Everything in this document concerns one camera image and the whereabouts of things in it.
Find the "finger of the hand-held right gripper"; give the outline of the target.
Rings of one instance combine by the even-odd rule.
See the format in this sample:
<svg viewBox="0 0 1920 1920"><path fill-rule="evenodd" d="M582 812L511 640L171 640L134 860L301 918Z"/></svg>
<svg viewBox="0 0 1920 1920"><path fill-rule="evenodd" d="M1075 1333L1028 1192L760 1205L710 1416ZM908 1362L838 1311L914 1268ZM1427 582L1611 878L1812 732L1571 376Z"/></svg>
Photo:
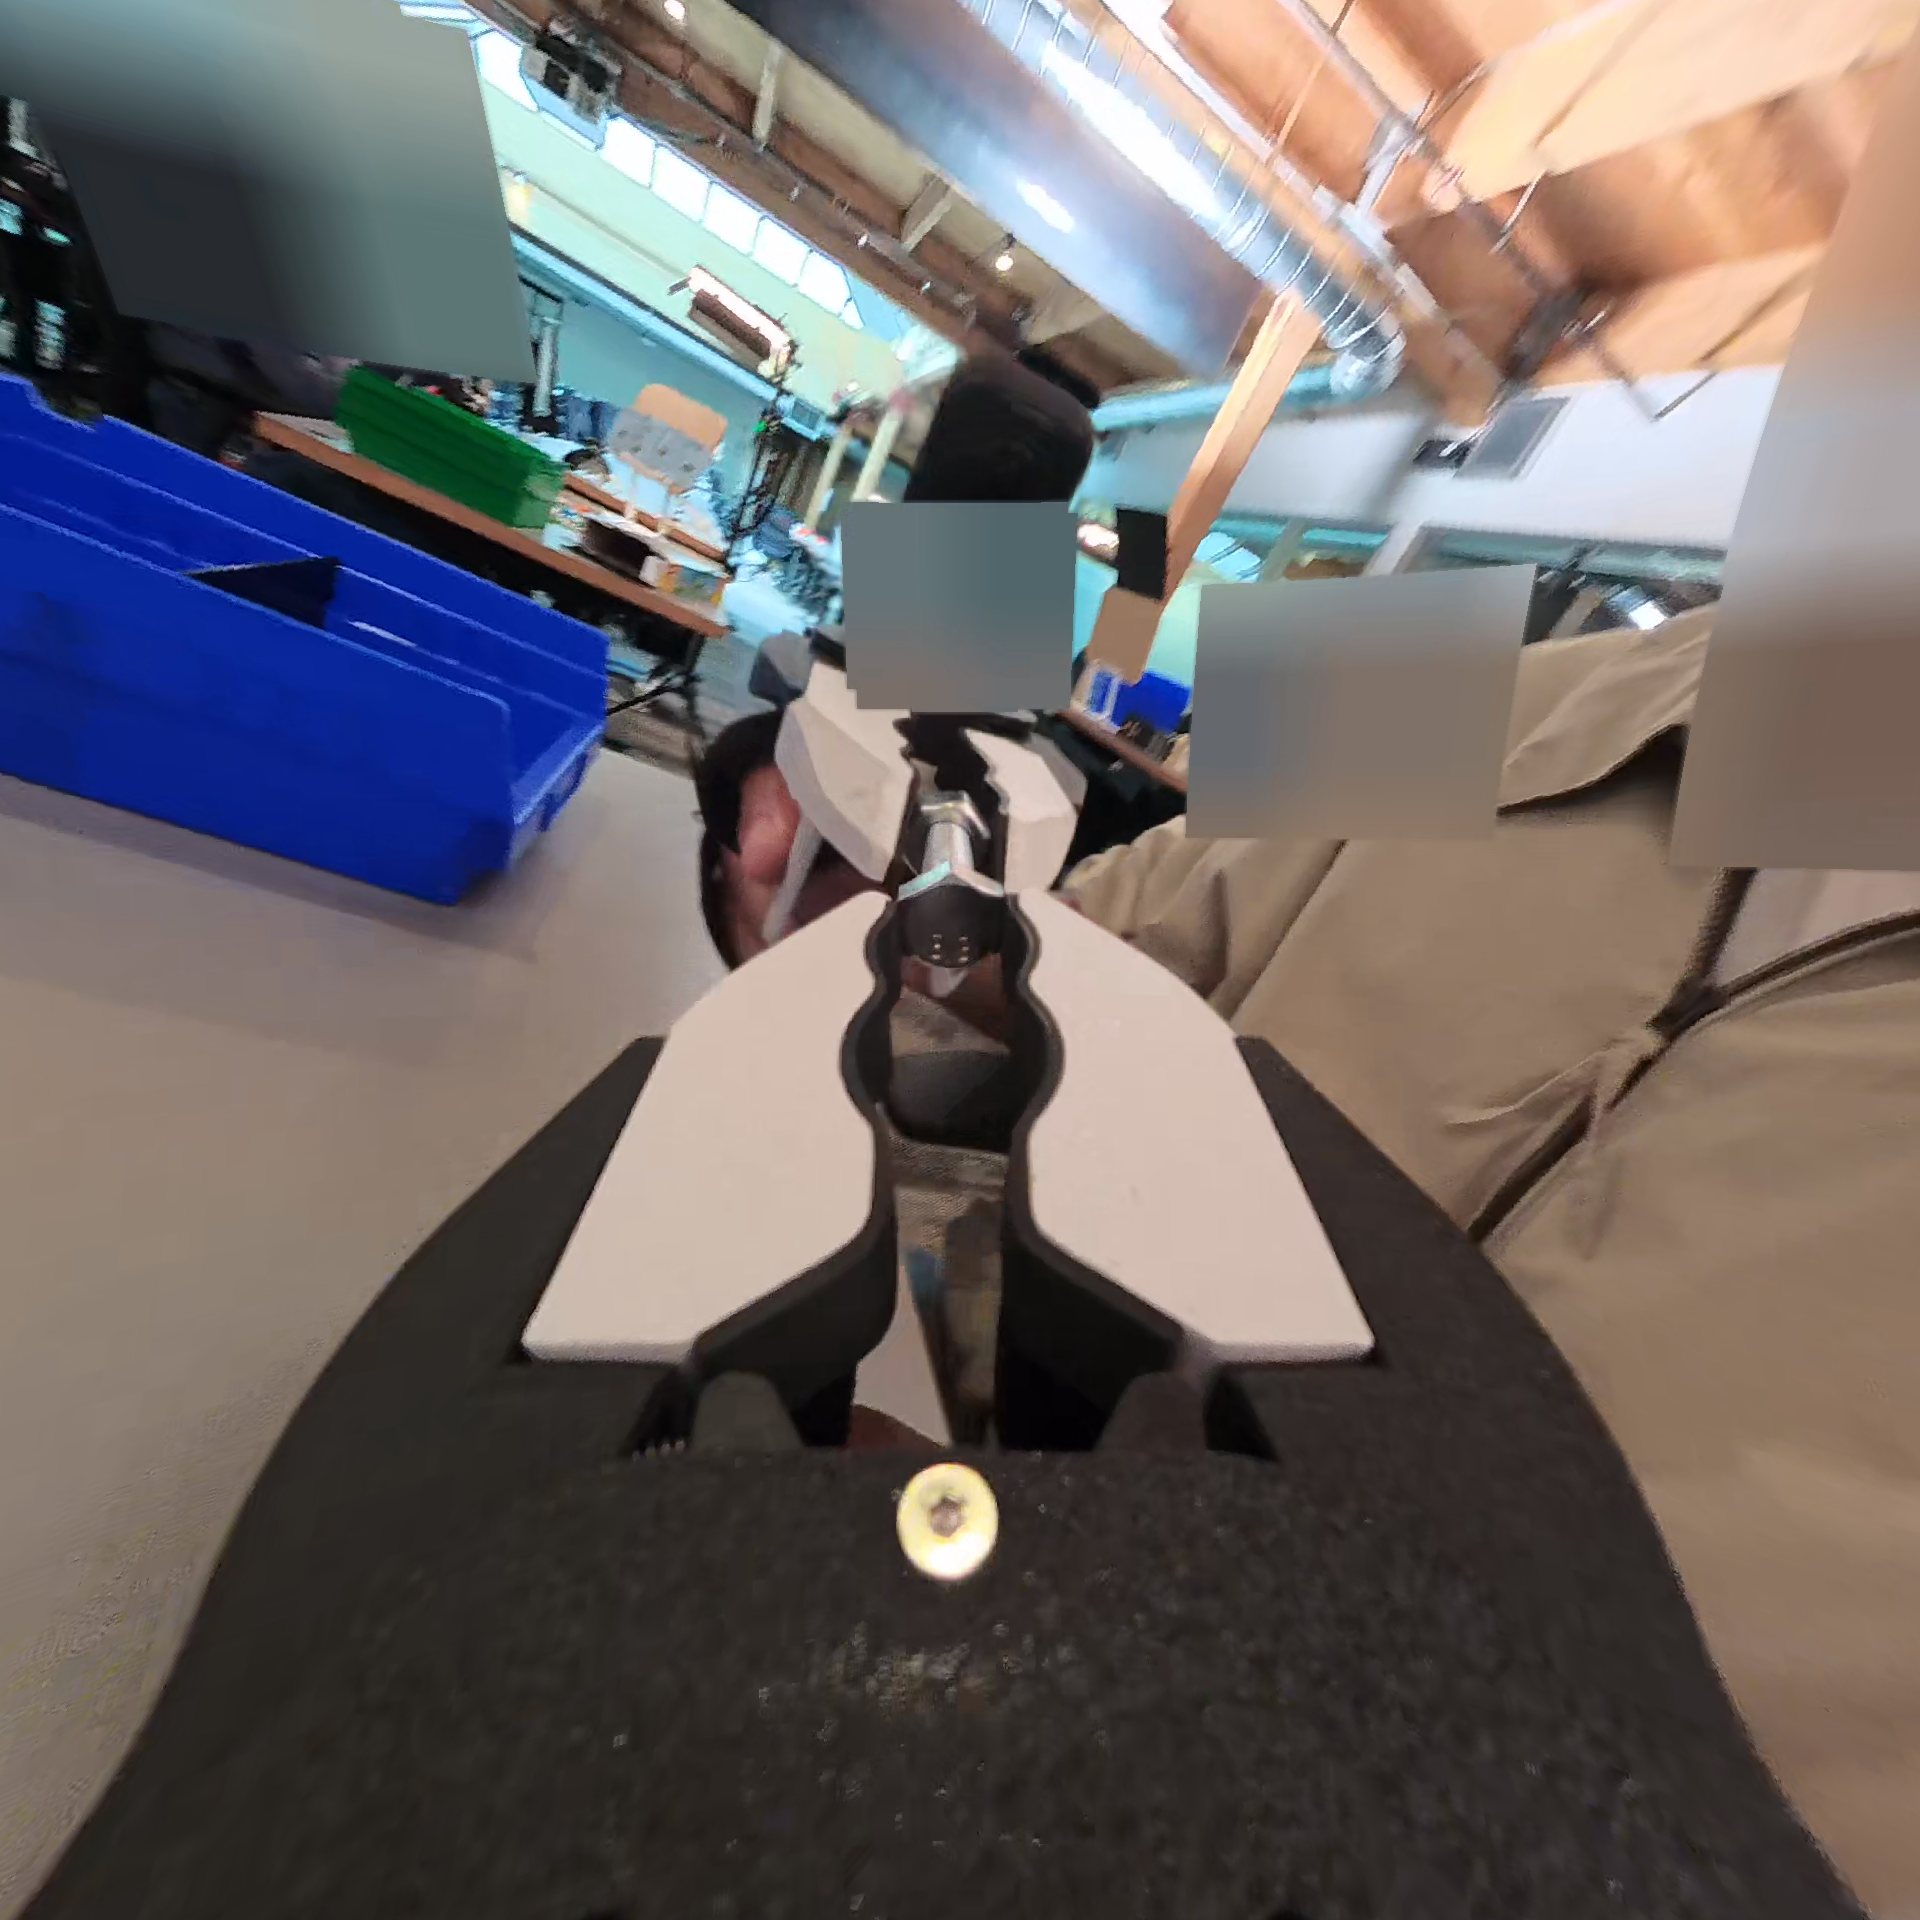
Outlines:
<svg viewBox="0 0 1920 1920"><path fill-rule="evenodd" d="M987 732L971 728L987 768L995 827L1005 827L1005 888L1056 888L1087 817L1087 771L1056 732Z"/></svg>
<svg viewBox="0 0 1920 1920"><path fill-rule="evenodd" d="M807 903L823 850L861 887L908 887L914 768L908 705L870 705L838 660L814 660L807 689L781 705L781 780L794 793L794 847L781 869L781 907Z"/></svg>

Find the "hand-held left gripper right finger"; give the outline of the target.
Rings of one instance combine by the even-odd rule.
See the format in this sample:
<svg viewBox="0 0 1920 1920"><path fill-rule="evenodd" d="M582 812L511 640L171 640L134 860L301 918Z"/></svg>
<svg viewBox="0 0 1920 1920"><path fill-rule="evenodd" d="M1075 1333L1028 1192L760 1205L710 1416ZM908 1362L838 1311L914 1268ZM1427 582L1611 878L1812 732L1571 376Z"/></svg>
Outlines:
<svg viewBox="0 0 1920 1920"><path fill-rule="evenodd" d="M1005 1163L1005 1407L1056 1381L1373 1362L1373 1311L1260 1101L1234 1027L1056 888L1015 903L1015 1014L1038 1101Z"/></svg>

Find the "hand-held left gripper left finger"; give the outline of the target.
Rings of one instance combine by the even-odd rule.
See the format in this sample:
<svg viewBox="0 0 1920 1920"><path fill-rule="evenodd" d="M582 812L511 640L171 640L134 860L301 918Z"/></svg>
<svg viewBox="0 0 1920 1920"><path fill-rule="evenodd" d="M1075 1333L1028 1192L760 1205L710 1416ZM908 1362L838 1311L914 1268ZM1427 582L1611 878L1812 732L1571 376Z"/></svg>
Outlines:
<svg viewBox="0 0 1920 1920"><path fill-rule="evenodd" d="M896 969L861 888L724 969L653 1050L526 1311L526 1362L855 1390L900 1309L880 1076Z"/></svg>

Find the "blue bin with black divider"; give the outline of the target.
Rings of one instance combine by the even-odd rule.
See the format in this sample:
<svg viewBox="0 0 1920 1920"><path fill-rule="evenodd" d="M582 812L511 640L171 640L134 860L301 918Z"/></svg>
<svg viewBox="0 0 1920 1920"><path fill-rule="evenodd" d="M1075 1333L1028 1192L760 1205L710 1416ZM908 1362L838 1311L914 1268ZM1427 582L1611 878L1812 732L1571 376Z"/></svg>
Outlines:
<svg viewBox="0 0 1920 1920"><path fill-rule="evenodd" d="M591 623L12 376L0 771L473 903L600 737Z"/></svg>

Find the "person's right hand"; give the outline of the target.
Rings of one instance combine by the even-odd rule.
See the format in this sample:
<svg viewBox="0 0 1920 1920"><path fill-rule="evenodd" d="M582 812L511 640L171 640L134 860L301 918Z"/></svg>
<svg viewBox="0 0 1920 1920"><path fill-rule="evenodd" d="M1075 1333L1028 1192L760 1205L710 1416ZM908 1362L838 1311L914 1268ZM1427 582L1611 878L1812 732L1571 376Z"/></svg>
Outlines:
<svg viewBox="0 0 1920 1920"><path fill-rule="evenodd" d="M741 969L769 952L769 922L786 888L794 847L814 839L807 804L786 793L781 768L741 780L741 817L724 847L724 962ZM826 847L814 847L807 887L781 907L781 930L826 918L861 887Z"/></svg>

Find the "small background instruction board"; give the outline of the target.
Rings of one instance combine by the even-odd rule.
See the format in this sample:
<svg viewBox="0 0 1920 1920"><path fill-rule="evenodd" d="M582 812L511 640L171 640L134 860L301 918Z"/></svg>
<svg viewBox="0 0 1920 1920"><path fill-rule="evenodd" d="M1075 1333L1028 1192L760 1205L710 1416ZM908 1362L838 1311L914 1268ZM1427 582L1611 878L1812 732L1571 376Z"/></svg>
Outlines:
<svg viewBox="0 0 1920 1920"><path fill-rule="evenodd" d="M648 381L604 426L604 457L630 476L653 476L664 491L695 491L719 442L724 442L724 416L670 381Z"/></svg>

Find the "wooden side table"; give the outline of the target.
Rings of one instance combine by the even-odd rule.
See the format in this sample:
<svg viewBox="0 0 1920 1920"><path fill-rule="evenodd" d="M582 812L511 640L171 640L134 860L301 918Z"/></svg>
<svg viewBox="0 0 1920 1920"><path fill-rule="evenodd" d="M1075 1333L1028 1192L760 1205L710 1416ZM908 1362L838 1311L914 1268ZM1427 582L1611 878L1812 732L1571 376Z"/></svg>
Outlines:
<svg viewBox="0 0 1920 1920"><path fill-rule="evenodd" d="M548 548L543 532L522 532L522 526L505 526L505 517L482 517L473 499L434 491L434 489L418 489L418 476L401 476L401 471L334 442L328 419L258 416L258 438L277 442L277 457L301 457L308 471L334 471L334 476L352 476L352 489L365 489L365 491L386 491L386 499L407 499L418 517L457 526L457 532L485 541L498 555L535 564L543 582L610 595L621 613L670 623L670 632L687 632L687 640L724 640L724 613L700 613L700 603L687 603L687 595L670 595L670 591L648 591L648 582L630 582L630 574L610 574L610 564L600 564L600 555L582 555L582 548Z"/></svg>

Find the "green crate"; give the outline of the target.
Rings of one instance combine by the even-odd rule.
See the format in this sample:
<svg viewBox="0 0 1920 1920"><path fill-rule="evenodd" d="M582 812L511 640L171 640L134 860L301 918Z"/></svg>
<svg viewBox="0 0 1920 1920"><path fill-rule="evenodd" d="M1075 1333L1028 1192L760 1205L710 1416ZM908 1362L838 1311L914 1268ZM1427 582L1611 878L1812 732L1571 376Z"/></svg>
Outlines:
<svg viewBox="0 0 1920 1920"><path fill-rule="evenodd" d="M376 369L340 376L334 419L359 463L401 471L407 489L434 489L522 532L543 532L563 491L563 463L548 463L535 438Z"/></svg>

